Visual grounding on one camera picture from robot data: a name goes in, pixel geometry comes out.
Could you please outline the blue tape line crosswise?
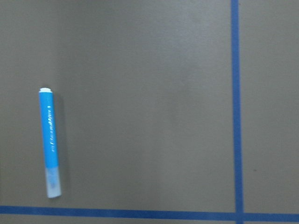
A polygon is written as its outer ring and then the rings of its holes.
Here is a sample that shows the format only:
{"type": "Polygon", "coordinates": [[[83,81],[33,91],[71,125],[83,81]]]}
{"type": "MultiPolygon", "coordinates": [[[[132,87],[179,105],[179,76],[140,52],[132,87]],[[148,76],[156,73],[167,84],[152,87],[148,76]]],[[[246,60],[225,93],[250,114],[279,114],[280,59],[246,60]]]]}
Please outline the blue tape line crosswise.
{"type": "Polygon", "coordinates": [[[208,221],[243,221],[243,222],[294,222],[299,221],[298,214],[275,213],[230,213],[197,211],[160,211],[160,210],[110,210],[4,206],[1,214],[66,216],[66,217],[105,217],[105,218],[139,218],[139,219],[175,219],[208,221]]]}

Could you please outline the blue highlighter pen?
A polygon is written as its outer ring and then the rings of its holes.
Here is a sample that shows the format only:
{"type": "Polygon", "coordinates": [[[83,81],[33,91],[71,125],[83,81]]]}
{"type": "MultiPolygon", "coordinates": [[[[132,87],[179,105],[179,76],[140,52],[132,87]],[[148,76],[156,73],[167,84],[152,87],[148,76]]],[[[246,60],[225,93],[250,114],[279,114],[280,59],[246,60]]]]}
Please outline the blue highlighter pen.
{"type": "Polygon", "coordinates": [[[39,90],[45,179],[48,198],[61,196],[61,183],[57,150],[54,97],[50,88],[39,90]]]}

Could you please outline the blue tape line lengthwise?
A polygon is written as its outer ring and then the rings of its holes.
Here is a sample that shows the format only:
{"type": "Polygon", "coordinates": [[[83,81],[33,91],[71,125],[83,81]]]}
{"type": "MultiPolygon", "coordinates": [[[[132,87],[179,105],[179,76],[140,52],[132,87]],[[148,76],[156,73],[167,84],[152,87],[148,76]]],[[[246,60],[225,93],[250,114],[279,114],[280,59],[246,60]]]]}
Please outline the blue tape line lengthwise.
{"type": "Polygon", "coordinates": [[[232,0],[231,6],[231,58],[232,58],[232,103],[233,103],[233,146],[235,177],[235,222],[244,223],[243,172],[242,172],[242,121],[241,121],[241,72],[239,1],[232,0]]]}

